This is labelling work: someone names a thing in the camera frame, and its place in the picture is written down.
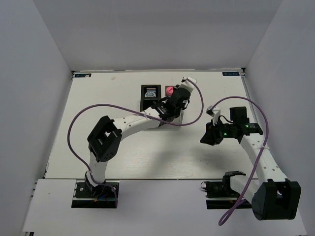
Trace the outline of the pink patterned glue stick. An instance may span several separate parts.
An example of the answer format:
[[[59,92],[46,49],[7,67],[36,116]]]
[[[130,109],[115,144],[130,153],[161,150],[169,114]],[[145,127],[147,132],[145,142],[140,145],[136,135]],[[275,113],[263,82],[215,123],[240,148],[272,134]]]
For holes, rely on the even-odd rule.
[[[170,97],[173,94],[173,92],[174,92],[174,88],[173,87],[167,87],[165,89],[165,95],[168,96],[168,97]]]

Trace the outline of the blue patterned glue stick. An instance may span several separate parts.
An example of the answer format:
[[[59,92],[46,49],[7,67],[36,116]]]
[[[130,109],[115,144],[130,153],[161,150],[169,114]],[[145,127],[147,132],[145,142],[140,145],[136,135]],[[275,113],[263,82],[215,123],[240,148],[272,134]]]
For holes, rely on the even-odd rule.
[[[144,93],[145,98],[156,98],[157,91],[155,89],[147,89]]]

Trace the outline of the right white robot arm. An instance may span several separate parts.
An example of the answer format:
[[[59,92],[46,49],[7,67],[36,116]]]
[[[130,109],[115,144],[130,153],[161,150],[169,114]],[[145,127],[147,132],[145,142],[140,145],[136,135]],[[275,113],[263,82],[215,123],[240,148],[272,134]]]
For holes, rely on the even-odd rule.
[[[295,218],[301,195],[298,182],[290,181],[264,145],[259,124],[251,123],[246,107],[230,108],[230,123],[223,123],[221,110],[210,106],[212,119],[206,124],[202,144],[218,145],[223,139],[236,139],[255,167],[258,183],[251,182],[243,198],[252,206],[258,220],[292,220]]]

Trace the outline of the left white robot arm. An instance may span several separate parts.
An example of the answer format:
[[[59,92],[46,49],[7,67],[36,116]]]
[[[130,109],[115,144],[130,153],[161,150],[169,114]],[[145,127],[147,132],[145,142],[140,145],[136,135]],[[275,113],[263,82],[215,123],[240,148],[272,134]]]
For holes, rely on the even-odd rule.
[[[179,87],[170,97],[141,112],[124,118],[102,117],[89,134],[90,170],[85,174],[85,186],[92,196],[103,193],[108,161],[118,152],[120,142],[140,131],[158,128],[178,118],[189,102],[192,89]]]

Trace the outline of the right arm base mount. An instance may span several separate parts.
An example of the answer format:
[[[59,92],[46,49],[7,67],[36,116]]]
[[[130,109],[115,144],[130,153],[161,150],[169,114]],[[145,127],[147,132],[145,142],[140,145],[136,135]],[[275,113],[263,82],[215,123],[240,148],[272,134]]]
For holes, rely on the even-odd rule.
[[[235,176],[246,176],[241,171],[226,172],[221,181],[203,181],[200,188],[206,193],[206,208],[208,210],[230,209],[236,203],[240,194],[230,187],[230,180]]]

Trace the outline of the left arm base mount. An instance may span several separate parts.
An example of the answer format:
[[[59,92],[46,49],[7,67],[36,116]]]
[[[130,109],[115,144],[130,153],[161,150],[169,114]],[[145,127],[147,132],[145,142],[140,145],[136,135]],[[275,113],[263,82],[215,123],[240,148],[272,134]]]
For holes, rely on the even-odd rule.
[[[71,207],[72,208],[117,208],[115,194],[110,187],[101,186],[96,193],[92,193],[85,182],[76,182]]]

